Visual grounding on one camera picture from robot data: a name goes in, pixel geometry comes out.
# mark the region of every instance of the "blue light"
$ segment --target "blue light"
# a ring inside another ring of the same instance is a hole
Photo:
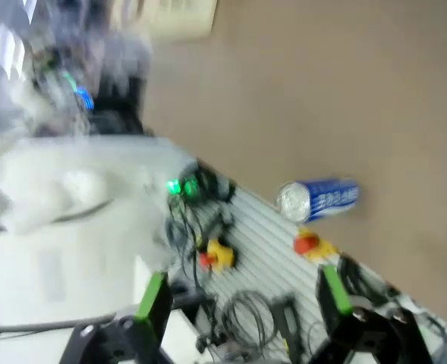
[[[91,98],[90,94],[83,88],[83,87],[77,87],[77,90],[75,91],[77,95],[80,95],[83,99],[83,102],[85,103],[85,107],[89,110],[93,109],[93,99]]]

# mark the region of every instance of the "can lid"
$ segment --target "can lid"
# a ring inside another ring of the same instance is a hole
[[[309,191],[296,182],[286,184],[277,194],[277,207],[289,220],[304,222],[309,218],[311,210]]]

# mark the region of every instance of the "can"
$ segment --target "can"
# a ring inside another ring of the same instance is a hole
[[[347,178],[296,180],[279,189],[277,206],[288,219],[304,223],[351,209],[360,187]]]

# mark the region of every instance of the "floor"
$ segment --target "floor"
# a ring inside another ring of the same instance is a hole
[[[310,227],[447,319],[447,2],[222,0],[210,38],[154,45],[143,118],[269,201],[356,178]]]

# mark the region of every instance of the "beverage can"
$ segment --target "beverage can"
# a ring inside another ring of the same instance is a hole
[[[277,206],[294,222],[308,222],[336,215],[357,203],[360,187],[347,178],[296,180],[279,189]]]

